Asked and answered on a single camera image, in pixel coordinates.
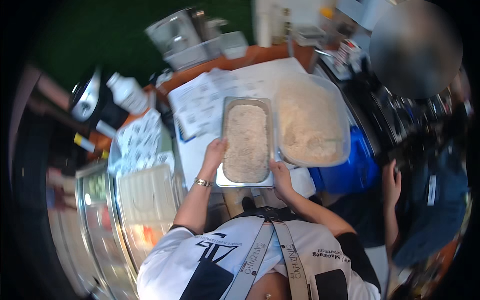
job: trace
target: metal tray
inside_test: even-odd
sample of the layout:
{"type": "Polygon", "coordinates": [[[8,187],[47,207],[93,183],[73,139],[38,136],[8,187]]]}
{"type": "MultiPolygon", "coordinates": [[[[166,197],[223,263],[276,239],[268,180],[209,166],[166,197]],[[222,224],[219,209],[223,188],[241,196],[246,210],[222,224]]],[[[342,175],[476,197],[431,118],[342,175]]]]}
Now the metal tray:
{"type": "MultiPolygon", "coordinates": [[[[270,99],[267,98],[240,98],[225,97],[223,106],[222,137],[226,134],[228,112],[236,105],[255,105],[264,110],[267,117],[267,142],[269,159],[275,158],[274,134],[273,134],[273,114],[270,99]]],[[[223,162],[216,171],[216,184],[222,187],[273,187],[273,173],[269,171],[267,176],[260,182],[233,182],[223,173],[223,162]]]]}

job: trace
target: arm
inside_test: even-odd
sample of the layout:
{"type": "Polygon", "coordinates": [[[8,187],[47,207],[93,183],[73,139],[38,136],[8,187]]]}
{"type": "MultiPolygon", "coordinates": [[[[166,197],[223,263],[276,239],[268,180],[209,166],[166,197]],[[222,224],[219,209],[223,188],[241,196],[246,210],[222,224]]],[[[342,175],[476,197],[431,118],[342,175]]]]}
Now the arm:
{"type": "Polygon", "coordinates": [[[275,177],[275,195],[305,220],[325,225],[334,236],[356,233],[352,226],[328,208],[318,205],[293,190],[290,171],[281,161],[270,160],[270,169],[275,177]]]}
{"type": "MultiPolygon", "coordinates": [[[[204,163],[197,178],[212,181],[225,152],[227,140],[215,139],[207,147],[204,163]]],[[[192,185],[175,215],[173,225],[184,226],[197,234],[204,232],[211,187],[192,185]]]]}
{"type": "Polygon", "coordinates": [[[386,165],[382,171],[382,185],[384,193],[384,221],[385,221],[385,247],[388,261],[392,261],[392,252],[398,241],[398,223],[395,215],[395,205],[402,190],[402,173],[394,177],[396,161],[386,165]]]}

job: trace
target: wooden counter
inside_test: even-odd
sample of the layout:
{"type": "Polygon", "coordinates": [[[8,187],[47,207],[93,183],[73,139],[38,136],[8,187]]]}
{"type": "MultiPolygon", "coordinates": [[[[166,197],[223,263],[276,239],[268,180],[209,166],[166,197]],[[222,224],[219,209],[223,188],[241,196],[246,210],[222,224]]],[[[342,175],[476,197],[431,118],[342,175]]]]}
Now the wooden counter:
{"type": "MultiPolygon", "coordinates": [[[[310,63],[310,59],[312,58],[313,48],[312,47],[300,47],[296,43],[293,46],[293,53],[294,57],[300,62],[304,69],[307,69],[310,63]]],[[[245,57],[236,59],[236,60],[227,60],[224,56],[219,57],[217,59],[205,62],[198,66],[189,68],[184,71],[175,72],[173,74],[172,79],[162,84],[165,91],[159,91],[155,89],[153,85],[148,85],[144,88],[145,91],[149,92],[152,90],[156,91],[157,94],[157,101],[161,101],[169,106],[168,98],[166,93],[169,93],[171,90],[176,89],[177,87],[187,83],[188,81],[196,78],[198,75],[202,74],[203,72],[209,72],[213,68],[219,68],[223,70],[235,70],[239,68],[243,68],[246,66],[254,65],[257,63],[270,61],[270,60],[277,60],[283,59],[288,57],[288,48],[287,44],[281,44],[272,46],[270,48],[262,48],[258,45],[249,46],[247,48],[247,53],[245,57]]],[[[129,115],[124,126],[133,120],[143,116],[133,116],[129,115]]],[[[89,140],[94,143],[98,148],[104,149],[109,151],[111,139],[100,134],[97,132],[91,132],[89,140]]],[[[95,159],[93,154],[89,153],[88,156],[89,160],[95,159]]]]}

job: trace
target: apron strap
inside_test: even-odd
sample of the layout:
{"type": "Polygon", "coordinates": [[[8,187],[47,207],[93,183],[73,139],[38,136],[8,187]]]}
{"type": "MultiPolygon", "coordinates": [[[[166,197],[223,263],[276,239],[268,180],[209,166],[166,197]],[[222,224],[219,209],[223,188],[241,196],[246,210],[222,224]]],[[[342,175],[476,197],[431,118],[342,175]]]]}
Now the apron strap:
{"type": "Polygon", "coordinates": [[[278,242],[280,243],[283,259],[287,268],[287,278],[290,284],[292,300],[311,299],[307,277],[287,225],[284,222],[271,222],[273,226],[264,223],[260,228],[240,271],[237,273],[237,276],[233,280],[233,283],[225,296],[225,300],[247,298],[258,274],[258,270],[260,269],[260,265],[265,257],[274,231],[278,237],[278,242]]]}
{"type": "Polygon", "coordinates": [[[292,236],[287,225],[284,222],[272,221],[275,227],[276,236],[280,243],[283,260],[287,267],[287,278],[290,283],[290,293],[292,300],[310,299],[310,287],[307,284],[305,270],[300,261],[300,256],[293,244],[292,236]]]}
{"type": "Polygon", "coordinates": [[[243,262],[240,271],[233,280],[225,300],[238,300],[247,298],[253,281],[257,277],[258,269],[267,253],[268,244],[272,239],[274,227],[270,224],[263,224],[260,231],[243,262]]]}

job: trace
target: breadcrumbs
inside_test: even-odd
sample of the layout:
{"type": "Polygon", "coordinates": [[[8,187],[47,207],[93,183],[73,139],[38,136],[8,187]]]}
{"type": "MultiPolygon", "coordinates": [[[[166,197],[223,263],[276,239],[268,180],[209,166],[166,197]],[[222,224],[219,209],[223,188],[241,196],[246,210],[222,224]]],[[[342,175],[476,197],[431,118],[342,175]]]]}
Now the breadcrumbs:
{"type": "Polygon", "coordinates": [[[254,105],[236,105],[227,116],[223,171],[233,182],[257,183],[268,170],[267,116],[254,105]]]}

